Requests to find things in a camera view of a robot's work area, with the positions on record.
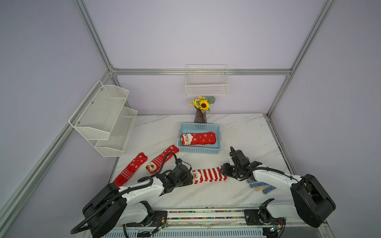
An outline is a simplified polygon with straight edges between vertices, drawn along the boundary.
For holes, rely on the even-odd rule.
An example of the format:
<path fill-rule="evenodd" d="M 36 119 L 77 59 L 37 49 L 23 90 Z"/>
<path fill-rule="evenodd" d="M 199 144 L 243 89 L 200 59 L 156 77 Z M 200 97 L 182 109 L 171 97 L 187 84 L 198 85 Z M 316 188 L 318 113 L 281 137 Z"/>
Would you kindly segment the red bear face sock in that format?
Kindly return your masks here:
<path fill-rule="evenodd" d="M 177 154 L 178 152 L 179 152 L 179 149 L 175 145 L 171 145 L 166 150 L 164 150 L 160 155 L 158 155 L 152 161 L 150 161 L 145 167 L 146 170 L 153 175 L 154 173 L 160 170 L 163 162 L 167 162 L 169 159 L 173 157 L 172 154 L 168 155 L 169 153 Z"/>

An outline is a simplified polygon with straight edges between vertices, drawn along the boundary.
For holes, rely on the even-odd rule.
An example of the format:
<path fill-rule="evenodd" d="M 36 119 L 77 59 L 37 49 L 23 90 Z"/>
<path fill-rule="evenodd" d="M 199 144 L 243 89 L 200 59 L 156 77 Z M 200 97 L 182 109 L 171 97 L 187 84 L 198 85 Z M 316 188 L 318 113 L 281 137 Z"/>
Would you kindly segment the red lettered sock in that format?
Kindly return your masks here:
<path fill-rule="evenodd" d="M 122 172 L 114 179 L 113 183 L 117 187 L 124 185 L 147 161 L 147 156 L 142 152 L 139 153 L 123 170 Z"/>

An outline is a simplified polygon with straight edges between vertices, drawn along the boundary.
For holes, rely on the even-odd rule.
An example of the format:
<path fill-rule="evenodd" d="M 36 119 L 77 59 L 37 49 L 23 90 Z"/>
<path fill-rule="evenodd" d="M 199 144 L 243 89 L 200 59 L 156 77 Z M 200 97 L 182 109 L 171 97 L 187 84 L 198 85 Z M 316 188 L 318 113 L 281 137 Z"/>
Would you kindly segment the red snowflake santa sock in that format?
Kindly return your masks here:
<path fill-rule="evenodd" d="M 180 142 L 182 146 L 214 145 L 216 143 L 216 135 L 213 132 L 185 133 L 180 136 Z"/>

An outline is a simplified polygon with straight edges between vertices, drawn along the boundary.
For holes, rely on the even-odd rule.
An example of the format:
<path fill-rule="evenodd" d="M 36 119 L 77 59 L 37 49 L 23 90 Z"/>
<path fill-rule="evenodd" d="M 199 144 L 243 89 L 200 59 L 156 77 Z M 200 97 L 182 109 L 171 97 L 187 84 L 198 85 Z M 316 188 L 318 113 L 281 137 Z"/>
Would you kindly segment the light blue plastic basket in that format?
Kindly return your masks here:
<path fill-rule="evenodd" d="M 182 146 L 180 136 L 185 133 L 204 133 L 213 132 L 216 135 L 216 143 L 214 145 L 191 145 Z M 176 146 L 181 152 L 188 153 L 206 153 L 218 154 L 222 147 L 221 128 L 217 124 L 196 124 L 196 123 L 181 123 L 179 128 L 179 136 Z"/>

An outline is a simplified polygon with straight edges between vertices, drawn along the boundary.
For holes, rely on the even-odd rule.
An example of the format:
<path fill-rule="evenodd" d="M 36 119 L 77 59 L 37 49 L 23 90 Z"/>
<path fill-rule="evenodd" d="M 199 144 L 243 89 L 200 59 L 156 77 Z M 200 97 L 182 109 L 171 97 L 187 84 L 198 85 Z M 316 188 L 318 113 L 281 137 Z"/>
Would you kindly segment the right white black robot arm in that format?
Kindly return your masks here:
<path fill-rule="evenodd" d="M 287 174 L 261 162 L 251 162 L 241 150 L 233 147 L 230 150 L 231 162 L 223 164 L 222 175 L 247 181 L 253 188 L 262 188 L 263 193 L 270 189 L 279 189 L 291 197 L 269 198 L 259 208 L 246 210 L 244 213 L 248 225 L 278 223 L 283 227 L 286 219 L 293 218 L 318 228 L 336 209 L 335 202 L 315 176 Z"/>

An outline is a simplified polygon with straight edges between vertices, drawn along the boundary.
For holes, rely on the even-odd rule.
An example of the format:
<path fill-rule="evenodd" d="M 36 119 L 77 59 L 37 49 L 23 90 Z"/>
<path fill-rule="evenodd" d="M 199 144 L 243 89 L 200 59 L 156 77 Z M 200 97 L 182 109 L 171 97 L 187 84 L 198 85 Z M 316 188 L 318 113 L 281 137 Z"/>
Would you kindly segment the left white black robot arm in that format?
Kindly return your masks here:
<path fill-rule="evenodd" d="M 192 166 L 177 158 L 175 153 L 168 153 L 175 158 L 175 168 L 162 172 L 164 163 L 159 170 L 150 176 L 138 179 L 137 184 L 129 187 L 118 187 L 114 182 L 104 186 L 82 209 L 84 220 L 71 229 L 72 235 L 87 231 L 94 238 L 100 238 L 109 233 L 116 225 L 125 225 L 133 218 L 128 207 L 141 204 L 144 217 L 134 223 L 148 224 L 146 220 L 152 210 L 147 202 L 148 198 L 159 197 L 173 192 L 178 187 L 193 184 Z"/>

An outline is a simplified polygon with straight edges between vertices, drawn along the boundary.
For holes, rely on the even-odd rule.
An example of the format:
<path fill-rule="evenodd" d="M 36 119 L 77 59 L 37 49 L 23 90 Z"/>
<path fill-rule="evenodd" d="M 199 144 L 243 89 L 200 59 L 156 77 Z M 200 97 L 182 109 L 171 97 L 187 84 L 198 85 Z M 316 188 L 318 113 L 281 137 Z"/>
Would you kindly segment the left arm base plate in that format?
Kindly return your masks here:
<path fill-rule="evenodd" d="M 164 222 L 167 221 L 168 211 L 159 210 L 154 211 L 152 214 L 148 214 L 148 216 L 140 223 L 128 223 L 126 227 L 159 227 L 163 225 Z"/>

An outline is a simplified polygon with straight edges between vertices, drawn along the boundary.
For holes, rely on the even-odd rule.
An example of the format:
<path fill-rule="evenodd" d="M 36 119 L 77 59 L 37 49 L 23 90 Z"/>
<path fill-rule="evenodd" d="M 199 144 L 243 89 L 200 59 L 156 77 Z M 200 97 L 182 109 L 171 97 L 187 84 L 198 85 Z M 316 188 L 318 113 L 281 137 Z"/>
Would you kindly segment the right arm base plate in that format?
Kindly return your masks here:
<path fill-rule="evenodd" d="M 244 210 L 244 217 L 248 226 L 265 226 L 265 225 L 284 225 L 285 219 L 274 218 L 269 212 L 260 209 L 246 209 Z"/>

